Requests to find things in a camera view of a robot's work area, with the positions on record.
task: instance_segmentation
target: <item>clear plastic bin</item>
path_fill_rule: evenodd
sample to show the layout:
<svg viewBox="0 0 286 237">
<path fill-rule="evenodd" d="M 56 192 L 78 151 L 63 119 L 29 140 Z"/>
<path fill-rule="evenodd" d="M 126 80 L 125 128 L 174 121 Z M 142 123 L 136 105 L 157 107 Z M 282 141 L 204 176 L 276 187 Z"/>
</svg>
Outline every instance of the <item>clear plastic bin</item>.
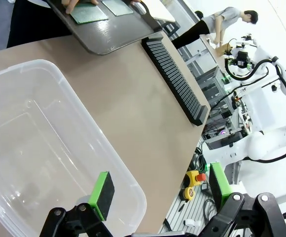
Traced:
<svg viewBox="0 0 286 237">
<path fill-rule="evenodd" d="M 39 236 L 48 212 L 70 210 L 110 171 L 107 221 L 116 237 L 136 230 L 145 195 L 60 70 L 35 60 L 0 72 L 0 222 Z"/>
</svg>

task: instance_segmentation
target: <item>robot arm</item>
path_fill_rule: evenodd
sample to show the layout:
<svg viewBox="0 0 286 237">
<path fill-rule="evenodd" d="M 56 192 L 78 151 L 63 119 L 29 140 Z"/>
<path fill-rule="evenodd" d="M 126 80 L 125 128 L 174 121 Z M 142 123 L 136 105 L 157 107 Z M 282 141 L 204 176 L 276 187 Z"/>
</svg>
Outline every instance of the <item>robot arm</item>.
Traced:
<svg viewBox="0 0 286 237">
<path fill-rule="evenodd" d="M 250 60 L 248 57 L 243 57 L 243 55 L 247 54 L 237 48 L 237 50 L 233 51 L 234 59 L 225 59 L 226 71 L 233 79 L 237 80 L 239 84 L 245 84 L 254 78 L 262 65 L 271 63 L 276 68 L 277 75 L 281 81 L 282 92 L 286 95 L 286 68 L 282 65 L 278 57 L 273 57 L 268 54 L 256 41 L 254 41 L 254 43 L 257 46 L 257 50 L 253 60 Z M 246 68 L 251 72 L 247 76 L 239 78 L 230 72 L 228 68 L 229 65 L 237 65 L 238 67 L 244 67 L 246 65 Z M 230 146 L 205 151 L 204 157 L 207 163 L 220 162 L 225 167 L 228 164 L 245 158 L 263 160 L 268 153 L 282 147 L 286 147 L 286 126 L 266 133 L 254 132 Z"/>
</svg>

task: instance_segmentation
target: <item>white robotic arm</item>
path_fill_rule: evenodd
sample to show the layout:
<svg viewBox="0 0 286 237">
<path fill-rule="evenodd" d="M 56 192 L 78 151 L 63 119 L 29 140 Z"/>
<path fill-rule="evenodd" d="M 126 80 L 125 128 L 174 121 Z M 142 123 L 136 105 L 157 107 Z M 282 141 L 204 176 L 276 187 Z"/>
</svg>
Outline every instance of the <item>white robotic arm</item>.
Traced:
<svg viewBox="0 0 286 237">
<path fill-rule="evenodd" d="M 250 69 L 252 75 L 249 74 L 247 77 L 240 77 L 239 84 L 245 84 L 253 81 L 255 74 L 262 67 L 262 64 L 266 62 L 271 63 L 276 67 L 276 71 L 281 80 L 281 88 L 282 92 L 286 95 L 286 69 L 280 63 L 280 60 L 277 57 L 272 57 L 265 50 L 263 50 L 260 45 L 255 41 L 254 44 L 257 46 L 257 51 L 254 56 L 254 61 L 257 59 L 258 63 L 255 64 L 254 69 Z M 230 59 L 232 62 L 226 59 L 225 66 L 226 70 L 230 74 L 230 76 L 234 79 L 238 79 L 239 77 L 234 76 L 229 72 L 227 63 L 234 65 L 238 63 L 238 53 L 242 54 L 240 50 L 237 50 L 237 53 L 234 53 L 235 59 Z M 246 62 L 239 62 L 240 66 L 244 64 L 254 63 L 249 58 Z M 247 137 L 241 139 L 238 142 L 235 142 L 229 146 L 221 147 L 218 149 L 204 151 L 203 155 L 206 159 L 207 163 L 210 162 L 220 162 L 222 166 L 227 166 L 228 164 L 243 160 L 244 158 L 249 158 L 251 160 L 263 160 L 263 158 L 268 154 L 277 149 L 286 146 L 286 126 L 271 130 L 269 132 L 263 133 L 262 131 L 253 132 Z"/>
</svg>

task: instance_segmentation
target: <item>screw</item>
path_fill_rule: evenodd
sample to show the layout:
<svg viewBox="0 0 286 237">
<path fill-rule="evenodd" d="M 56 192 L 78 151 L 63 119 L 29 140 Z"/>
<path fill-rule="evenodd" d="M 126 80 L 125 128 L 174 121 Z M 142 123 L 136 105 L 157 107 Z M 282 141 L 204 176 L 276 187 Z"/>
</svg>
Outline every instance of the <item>screw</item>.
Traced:
<svg viewBox="0 0 286 237">
<path fill-rule="evenodd" d="M 55 214 L 56 216 L 59 216 L 61 213 L 62 213 L 61 210 L 58 210 L 58 209 L 54 212 L 54 214 Z"/>
<path fill-rule="evenodd" d="M 84 210 L 86 210 L 85 205 L 80 206 L 80 207 L 79 207 L 79 210 L 80 210 L 80 211 L 84 211 Z"/>
<path fill-rule="evenodd" d="M 241 196 L 239 196 L 238 194 L 235 194 L 235 195 L 233 196 L 233 199 L 234 199 L 235 201 L 239 201 L 239 200 L 241 199 Z"/>
<path fill-rule="evenodd" d="M 268 201 L 268 197 L 267 197 L 266 195 L 263 195 L 263 196 L 261 197 L 261 200 L 263 200 L 263 201 Z"/>
</svg>

